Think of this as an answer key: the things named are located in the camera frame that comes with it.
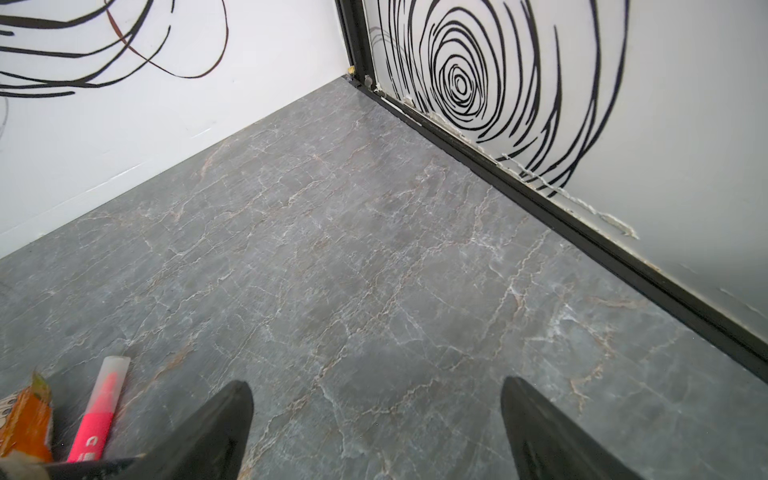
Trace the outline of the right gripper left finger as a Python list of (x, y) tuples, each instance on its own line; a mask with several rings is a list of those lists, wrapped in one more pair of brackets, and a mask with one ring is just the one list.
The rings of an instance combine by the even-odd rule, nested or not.
[(226, 384), (149, 453), (134, 458), (48, 464), (46, 479), (236, 479), (254, 415), (247, 382)]

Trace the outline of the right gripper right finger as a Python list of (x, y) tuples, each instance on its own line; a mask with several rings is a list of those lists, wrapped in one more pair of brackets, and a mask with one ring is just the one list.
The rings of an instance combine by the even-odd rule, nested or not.
[(637, 479), (529, 382), (509, 376), (501, 414), (521, 479)]

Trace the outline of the orange snack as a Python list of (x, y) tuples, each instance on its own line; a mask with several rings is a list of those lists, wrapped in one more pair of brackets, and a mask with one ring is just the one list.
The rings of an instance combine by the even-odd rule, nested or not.
[(34, 371), (28, 386), (1, 399), (1, 457), (51, 463), (53, 411), (52, 389)]

